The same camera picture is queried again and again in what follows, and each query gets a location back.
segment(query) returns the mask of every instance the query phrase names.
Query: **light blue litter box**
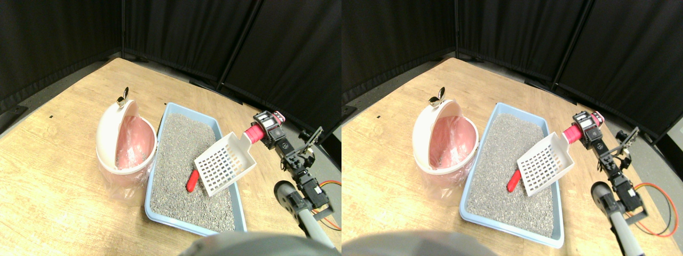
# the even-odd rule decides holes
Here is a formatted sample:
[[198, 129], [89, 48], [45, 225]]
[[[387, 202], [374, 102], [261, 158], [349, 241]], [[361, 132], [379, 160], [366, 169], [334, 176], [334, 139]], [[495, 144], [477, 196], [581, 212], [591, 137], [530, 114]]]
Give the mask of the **light blue litter box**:
[[[213, 117], [210, 117], [208, 115], [204, 115], [202, 113], [199, 113], [197, 111], [188, 109], [184, 106], [180, 106], [178, 104], [169, 102], [166, 105], [166, 111], [164, 111], [164, 116], [161, 118], [161, 126], [159, 127], [158, 131], [158, 136], [157, 140], [159, 140], [163, 136], [164, 132], [164, 123], [166, 121], [166, 116], [171, 113], [179, 113], [183, 114], [184, 116], [188, 117], [189, 119], [199, 121], [205, 124], [208, 124], [211, 126], [213, 129], [215, 135], [216, 135], [216, 141], [219, 139], [223, 138], [223, 133], [221, 133], [221, 128], [218, 125], [218, 121], [214, 119]], [[152, 209], [150, 208], [150, 198], [152, 196], [152, 186], [154, 185], [154, 169], [156, 168], [156, 162], [154, 165], [152, 165], [152, 171], [150, 173], [150, 181], [147, 185], [147, 197], [145, 198], [145, 214], [147, 214], [147, 217], [150, 218], [150, 220], [156, 221], [158, 223], [166, 224], [171, 227], [177, 227], [178, 229], [182, 229], [185, 231], [190, 231], [192, 233], [196, 233], [197, 235], [200, 236], [211, 236], [214, 234], [217, 234], [218, 232], [209, 230], [194, 224], [186, 223], [184, 221], [179, 221], [177, 219], [164, 216], [161, 214], [157, 214], [156, 212], [153, 212]], [[247, 231], [247, 223], [245, 222], [245, 213], [242, 210], [242, 201], [240, 200], [240, 191], [237, 189], [237, 183], [234, 183], [230, 185], [228, 188], [228, 191], [230, 193], [230, 199], [231, 199], [231, 204], [232, 204], [232, 214], [235, 219], [235, 231]]]
[[505, 233], [510, 233], [521, 238], [526, 238], [528, 240], [538, 242], [540, 244], [545, 244], [555, 248], [561, 248], [564, 244], [564, 222], [562, 221], [562, 202], [559, 198], [559, 181], [553, 182], [553, 184], [550, 185], [550, 189], [553, 191], [553, 234], [551, 237], [546, 237], [538, 233], [533, 233], [499, 221], [494, 221], [490, 218], [485, 218], [483, 216], [467, 212], [467, 196], [470, 193], [470, 184], [472, 183], [472, 177], [474, 176], [474, 173], [477, 171], [479, 155], [482, 152], [481, 148], [486, 147], [486, 136], [488, 135], [488, 128], [491, 126], [491, 124], [493, 124], [493, 120], [496, 119], [498, 114], [501, 113], [512, 114], [518, 117], [519, 119], [537, 124], [541, 127], [541, 130], [543, 130], [544, 137], [550, 134], [550, 130], [548, 129], [548, 123], [542, 117], [528, 113], [526, 111], [521, 111], [520, 109], [517, 109], [505, 103], [498, 102], [496, 104], [496, 107], [493, 108], [493, 113], [491, 113], [491, 117], [488, 119], [486, 129], [484, 130], [484, 134], [482, 135], [482, 140], [479, 142], [479, 144], [481, 145], [479, 147], [480, 150], [477, 152], [474, 165], [472, 166], [470, 174], [467, 177], [467, 183], [465, 184], [465, 188], [462, 193], [462, 198], [460, 200], [460, 215], [464, 220], [472, 223], [477, 223], [479, 225], [490, 227], [492, 229], [498, 229]]

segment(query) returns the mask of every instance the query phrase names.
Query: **black curtain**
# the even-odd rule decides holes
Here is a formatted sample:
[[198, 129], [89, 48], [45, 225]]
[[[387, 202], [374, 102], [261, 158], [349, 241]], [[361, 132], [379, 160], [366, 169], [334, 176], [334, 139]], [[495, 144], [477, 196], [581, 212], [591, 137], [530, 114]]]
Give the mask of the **black curtain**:
[[0, 1], [0, 113], [120, 47], [121, 1]]
[[597, 0], [560, 86], [655, 140], [683, 114], [683, 2]]
[[218, 81], [252, 1], [126, 0], [127, 53]]
[[459, 51], [553, 80], [585, 1], [458, 0]]
[[454, 1], [344, 1], [343, 103], [455, 50]]
[[340, 0], [268, 0], [226, 86], [327, 134], [341, 121]]

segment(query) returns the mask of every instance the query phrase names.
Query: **wire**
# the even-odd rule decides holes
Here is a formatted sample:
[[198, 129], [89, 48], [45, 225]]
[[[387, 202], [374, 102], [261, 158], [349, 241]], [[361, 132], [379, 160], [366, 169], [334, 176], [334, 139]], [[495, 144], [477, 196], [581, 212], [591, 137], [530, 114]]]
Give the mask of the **wire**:
[[661, 192], [661, 193], [667, 198], [667, 200], [669, 200], [669, 203], [671, 204], [671, 207], [673, 207], [674, 216], [676, 217], [676, 224], [675, 224], [675, 226], [673, 226], [673, 231], [671, 231], [671, 233], [668, 233], [668, 234], [666, 234], [666, 235], [661, 235], [661, 234], [654, 233], [653, 231], [651, 231], [650, 229], [648, 229], [645, 225], [643, 225], [643, 223], [641, 223], [640, 221], [638, 222], [638, 224], [640, 224], [641, 226], [643, 226], [643, 228], [644, 228], [645, 230], [647, 230], [647, 232], [649, 232], [651, 235], [658, 236], [658, 237], [661, 237], [661, 238], [668, 238], [669, 236], [672, 236], [674, 233], [676, 233], [676, 230], [678, 230], [678, 211], [676, 210], [676, 205], [673, 204], [673, 200], [671, 200], [671, 197], [669, 197], [669, 195], [668, 195], [666, 192], [664, 192], [664, 190], [663, 190], [662, 188], [660, 188], [659, 186], [657, 186], [657, 185], [655, 185], [655, 184], [652, 184], [652, 183], [644, 182], [644, 183], [640, 183], [640, 184], [638, 184], [637, 186], [635, 186], [635, 189], [637, 190], [638, 188], [640, 188], [640, 187], [642, 187], [642, 186], [651, 186], [651, 187], [653, 187], [653, 188], [656, 188], [657, 190], [659, 190], [659, 192]]
[[[668, 210], [667, 210], [667, 211], [668, 211], [668, 213], [669, 213], [669, 221], [667, 221], [667, 227], [665, 227], [664, 230], [662, 230], [661, 232], [657, 233], [658, 235], [661, 235], [661, 234], [663, 234], [664, 232], [666, 232], [667, 230], [669, 230], [669, 228], [671, 227], [671, 219], [673, 218], [673, 213], [671, 212], [671, 203], [669, 203], [669, 200], [667, 200], [666, 197], [664, 198], [664, 201], [667, 202], [667, 207], [668, 207]], [[654, 236], [654, 234], [648, 233], [648, 232], [645, 231], [643, 228], [641, 228], [640, 226], [638, 226], [638, 223], [636, 223], [636, 227], [637, 227], [638, 229], [640, 229], [642, 232], [644, 232], [644, 233], [646, 233], [646, 234], [648, 234], [648, 235]]]
[[326, 180], [326, 181], [320, 183], [320, 187], [322, 188], [323, 186], [325, 186], [325, 185], [327, 185], [327, 184], [330, 184], [330, 183], [334, 183], [334, 184], [337, 184], [337, 185], [340, 185], [340, 186], [342, 185], [341, 182], [338, 182], [338, 181], [336, 181], [336, 180]]
[[341, 231], [341, 229], [336, 229], [336, 228], [334, 228], [334, 227], [332, 227], [332, 226], [330, 226], [330, 225], [327, 225], [327, 223], [322, 223], [322, 224], [325, 225], [325, 227], [328, 227], [329, 229], [332, 229], [332, 230], [335, 230], [335, 231]]
[[[336, 229], [334, 229], [334, 230], [337, 230], [337, 231], [341, 231], [341, 230], [342, 230], [341, 227], [337, 226], [335, 223], [332, 223], [332, 222], [331, 222], [330, 220], [328, 220], [327, 218], [324, 218], [324, 220], [326, 220], [328, 223], [330, 223], [330, 225], [334, 226], [334, 227], [336, 228]], [[327, 227], [333, 229], [332, 227], [328, 226], [328, 225], [325, 224], [325, 223], [322, 223], [322, 224], [324, 224], [325, 226], [327, 226]]]

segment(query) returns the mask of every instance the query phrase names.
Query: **red object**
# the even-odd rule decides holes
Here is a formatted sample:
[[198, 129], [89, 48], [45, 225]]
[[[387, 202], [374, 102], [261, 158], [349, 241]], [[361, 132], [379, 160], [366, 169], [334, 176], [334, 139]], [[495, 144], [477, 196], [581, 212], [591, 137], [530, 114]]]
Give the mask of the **red object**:
[[266, 135], [266, 133], [261, 128], [261, 126], [259, 126], [258, 124], [255, 124], [252, 127], [250, 127], [249, 129], [247, 129], [245, 131], [245, 133], [247, 134], [247, 136], [251, 140], [251, 144], [256, 143], [256, 141], [260, 141], [261, 139], [263, 139], [263, 136]]
[[522, 178], [522, 173], [517, 170], [514, 172], [512, 175], [512, 179], [510, 179], [509, 182], [507, 182], [507, 191], [512, 193], [514, 191], [514, 188], [517, 187], [517, 183], [519, 183], [519, 179]]
[[564, 136], [567, 137], [567, 141], [569, 141], [569, 144], [578, 141], [579, 139], [581, 139], [581, 137], [583, 137], [583, 133], [581, 132], [581, 129], [579, 128], [578, 124], [575, 124], [567, 128], [567, 130], [564, 130], [563, 133]]
[[187, 192], [192, 192], [195, 190], [195, 186], [197, 185], [197, 181], [199, 180], [199, 172], [197, 170], [192, 171], [192, 174], [190, 175], [190, 180], [187, 181], [187, 185], [185, 188], [187, 188]]

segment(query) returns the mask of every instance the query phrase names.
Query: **gray blurry object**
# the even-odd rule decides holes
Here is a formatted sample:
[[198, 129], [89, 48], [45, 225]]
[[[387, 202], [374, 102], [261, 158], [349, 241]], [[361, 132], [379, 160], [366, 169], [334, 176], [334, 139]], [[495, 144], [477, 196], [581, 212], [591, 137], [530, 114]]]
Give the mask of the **gray blurry object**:
[[192, 243], [182, 256], [323, 256], [341, 255], [312, 239], [261, 233], [225, 232]]
[[365, 236], [342, 246], [344, 255], [496, 255], [475, 238], [445, 231], [404, 231]]
[[[342, 246], [344, 255], [430, 256], [496, 255], [475, 238], [445, 231], [404, 231], [364, 236]], [[260, 232], [225, 232], [192, 243], [182, 256], [341, 255], [312, 239]]]

